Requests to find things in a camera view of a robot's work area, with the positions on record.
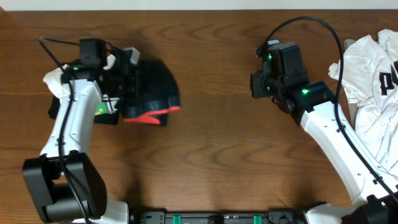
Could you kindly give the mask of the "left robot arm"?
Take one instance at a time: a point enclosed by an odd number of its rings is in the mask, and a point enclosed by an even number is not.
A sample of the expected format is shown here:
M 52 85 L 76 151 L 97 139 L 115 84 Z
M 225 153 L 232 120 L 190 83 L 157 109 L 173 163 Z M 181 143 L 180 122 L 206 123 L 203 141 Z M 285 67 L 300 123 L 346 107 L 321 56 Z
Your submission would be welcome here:
M 44 82 L 60 102 L 51 135 L 39 157 L 27 159 L 22 175 L 44 223 L 129 223 L 126 202 L 108 196 L 90 160 L 90 139 L 106 97 L 135 96 L 140 53 L 102 44 L 80 47 L 80 58 L 48 72 Z

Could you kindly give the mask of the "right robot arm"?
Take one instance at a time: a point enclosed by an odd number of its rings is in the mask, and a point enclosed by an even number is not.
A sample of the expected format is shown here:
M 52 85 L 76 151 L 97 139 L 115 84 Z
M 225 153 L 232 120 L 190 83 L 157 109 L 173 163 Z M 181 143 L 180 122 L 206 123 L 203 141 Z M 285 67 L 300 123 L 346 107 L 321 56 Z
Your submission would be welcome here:
M 316 205 L 302 212 L 302 223 L 397 223 L 397 177 L 371 155 L 324 82 L 310 82 L 305 70 L 278 73 L 264 62 L 251 74 L 250 89 L 255 99 L 271 97 L 317 142 L 353 204 L 352 208 Z

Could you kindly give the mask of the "black leggings with red waistband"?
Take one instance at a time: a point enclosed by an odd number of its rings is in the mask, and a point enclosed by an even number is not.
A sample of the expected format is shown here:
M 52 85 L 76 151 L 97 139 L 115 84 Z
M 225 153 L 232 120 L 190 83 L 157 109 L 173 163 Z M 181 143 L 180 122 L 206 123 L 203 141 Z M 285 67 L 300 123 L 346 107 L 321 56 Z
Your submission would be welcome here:
M 166 126 L 169 114 L 181 108 L 180 92 L 172 72 L 160 60 L 143 60 L 137 68 L 139 94 L 125 99 L 121 114 L 125 122 Z

